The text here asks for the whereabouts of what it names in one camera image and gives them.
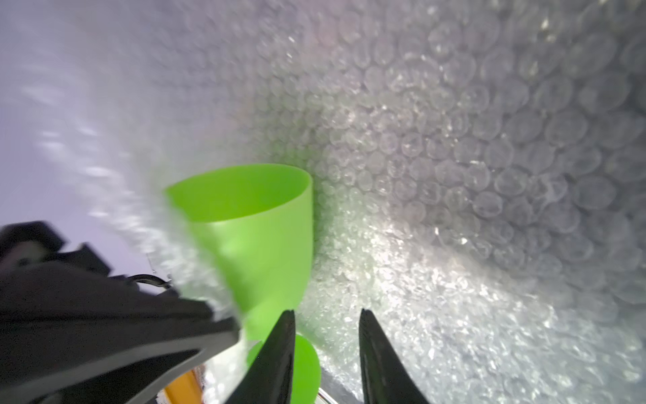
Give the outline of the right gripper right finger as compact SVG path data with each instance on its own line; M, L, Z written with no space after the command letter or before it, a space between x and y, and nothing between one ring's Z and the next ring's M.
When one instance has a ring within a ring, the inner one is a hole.
M372 311L361 311L358 336L366 404L429 404L406 372Z

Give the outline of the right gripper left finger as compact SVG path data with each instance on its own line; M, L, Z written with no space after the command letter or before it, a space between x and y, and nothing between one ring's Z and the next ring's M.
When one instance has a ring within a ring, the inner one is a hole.
M284 311L226 404L290 403L295 350L294 311Z

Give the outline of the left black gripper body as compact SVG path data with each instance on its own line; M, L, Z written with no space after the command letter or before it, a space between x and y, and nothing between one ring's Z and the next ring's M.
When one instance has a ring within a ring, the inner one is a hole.
M238 342L235 319L140 291L64 243L46 222L1 230L2 402L147 403Z

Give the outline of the green plastic wine glass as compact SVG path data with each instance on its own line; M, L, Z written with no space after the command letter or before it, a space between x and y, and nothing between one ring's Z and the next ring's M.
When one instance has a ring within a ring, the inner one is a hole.
M249 342L295 310L311 278L313 180L303 169L251 164L169 186L170 204L232 292Z

